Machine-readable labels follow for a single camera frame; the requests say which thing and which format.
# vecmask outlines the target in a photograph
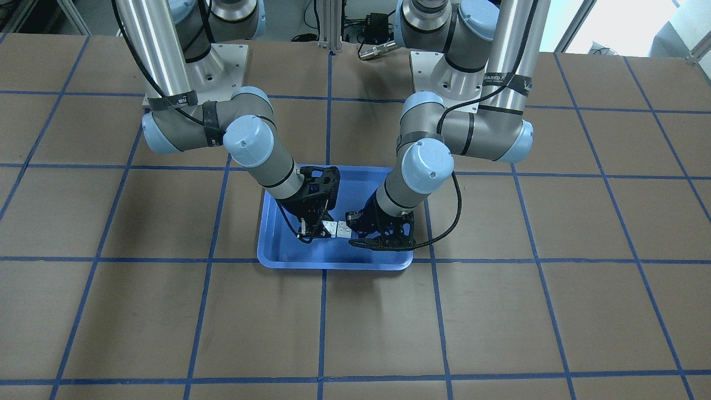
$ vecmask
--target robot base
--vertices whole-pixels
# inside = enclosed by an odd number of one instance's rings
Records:
[[[447,65],[442,53],[410,51],[412,84],[415,92],[427,90],[438,94],[445,107],[479,98],[485,70],[461,73]],[[460,108],[459,111],[476,114],[478,104]]]
[[[186,64],[188,79],[198,93],[198,104],[229,100],[242,87],[249,49],[246,44],[214,43],[209,56]],[[148,97],[144,98],[143,106],[149,106]]]

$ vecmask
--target metal connector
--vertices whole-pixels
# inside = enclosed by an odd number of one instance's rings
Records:
[[[400,48],[395,41],[389,41],[387,43],[379,44],[371,49],[361,51],[358,56],[361,60],[372,60],[375,57],[382,56],[390,51],[397,50]]]

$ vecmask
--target metal mounting plate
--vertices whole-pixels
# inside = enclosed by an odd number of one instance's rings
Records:
[[[229,100],[245,80],[250,47],[246,44],[217,43],[214,43],[213,47],[225,62],[225,73],[213,75],[210,81],[191,82],[198,93],[198,104]],[[143,99],[143,106],[148,107],[148,97]]]
[[[434,70],[434,66],[437,65],[439,60],[444,56],[442,53],[433,53],[430,51],[410,51],[410,66],[412,67],[412,84],[415,87],[415,92],[420,92],[422,90],[427,90],[429,92],[434,92],[438,94],[443,100],[444,100],[444,106],[445,107],[451,107],[452,105],[457,105],[461,102],[465,102],[467,100],[473,100],[474,98],[478,98],[479,94],[481,93],[481,90],[477,90],[477,96],[472,98],[472,99],[465,99],[465,100],[455,100],[448,98],[445,94],[443,94],[439,88],[436,88],[434,86],[434,83],[432,82],[432,79],[430,78],[432,76],[432,71]],[[481,79],[477,79],[479,81],[479,85],[481,84],[481,81],[483,81],[483,74],[485,70],[482,70],[481,72],[477,73],[481,75]],[[479,105],[478,104],[473,104],[469,107],[463,107],[458,109],[458,111],[464,111],[464,112],[471,112],[472,114],[476,114],[476,112],[479,110]]]

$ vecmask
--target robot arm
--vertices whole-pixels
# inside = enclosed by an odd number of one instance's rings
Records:
[[[489,9],[492,5],[486,0],[463,0],[459,11],[453,11],[448,1],[400,0],[395,23],[398,44],[444,52],[455,74],[486,65],[483,90],[479,99],[451,108],[445,108],[442,98],[432,92],[418,92],[407,99],[400,118],[395,168],[363,209],[346,214],[349,226],[359,236],[351,244],[394,251],[429,244],[414,245],[412,210],[452,174],[451,154],[499,162],[519,162],[528,155],[533,127],[521,115],[549,5],[550,0],[503,1],[492,42],[486,32],[491,31],[488,25],[493,14],[483,11],[474,18],[469,13]],[[470,46],[481,46],[491,55],[484,57],[484,52]],[[476,102],[481,102],[477,114],[455,111]],[[454,174],[452,177],[457,188]],[[407,225],[410,234],[403,235],[407,230],[402,227]],[[374,232],[380,235],[366,238]]]
[[[194,20],[196,1],[204,6],[204,0],[181,1],[193,8],[179,25]],[[248,32],[247,37],[258,33],[264,14],[262,0],[208,1],[220,19],[218,26],[232,24],[234,31]],[[180,27],[173,22],[180,17],[176,16],[179,8],[171,9],[167,0],[112,3],[124,39],[149,83],[147,97],[152,112],[143,117],[142,124],[150,148],[172,153],[224,144],[279,207],[299,219],[299,232],[294,233],[300,240],[310,243],[313,238],[330,236],[322,221],[333,220],[328,211],[336,205],[337,168],[300,167],[294,161],[279,141],[269,98],[258,88],[243,87],[228,100],[198,104],[186,71],[189,60],[178,39]],[[209,36],[211,33],[205,32],[208,26],[196,37]],[[201,57],[207,58],[214,47],[209,41],[203,44],[206,50]]]

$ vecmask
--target light blue joint cap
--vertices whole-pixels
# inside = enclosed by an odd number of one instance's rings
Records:
[[[173,14],[173,23],[178,25],[182,20],[190,15],[198,0],[168,0],[168,5]]]
[[[436,192],[452,171],[454,158],[449,148],[431,137],[418,140],[402,158],[402,178],[419,194]]]
[[[244,168],[264,164],[274,150],[274,133],[261,118],[243,115],[227,126],[223,144]]]
[[[405,39],[402,37],[402,0],[397,0],[397,6],[395,7],[395,22],[392,24],[393,37],[395,39],[395,44],[400,47],[407,47],[405,45]]]
[[[153,118],[152,112],[143,115],[141,124],[143,125],[143,136],[146,138],[148,147],[150,147],[154,153],[170,154],[181,152],[168,141],[166,135],[163,135],[161,128],[158,127],[156,120]]]
[[[408,111],[418,105],[425,104],[426,102],[435,102],[444,108],[444,100],[442,100],[441,97],[433,92],[423,90],[421,92],[411,94],[407,100],[405,100],[405,105],[402,106],[402,114],[400,114],[400,121],[402,121],[402,117],[404,117]]]
[[[264,0],[257,1],[257,13],[257,18],[259,18],[259,21],[257,21],[257,30],[250,39],[261,36],[267,28],[267,12],[264,10]]]
[[[269,96],[267,96],[267,94],[264,93],[262,89],[256,88],[255,86],[242,86],[241,88],[235,90],[230,99],[235,98],[235,96],[239,95],[240,93],[250,93],[263,98],[264,101],[269,104],[269,107],[272,109],[272,112],[274,112],[274,107],[272,107],[272,102],[269,101]]]
[[[462,0],[459,15],[475,35],[487,41],[493,40],[498,21],[498,9],[493,3],[488,0]]]
[[[504,154],[498,162],[519,162],[528,156],[533,145],[533,125],[530,122],[523,120],[521,132],[518,134],[516,141],[511,145],[511,148]]]

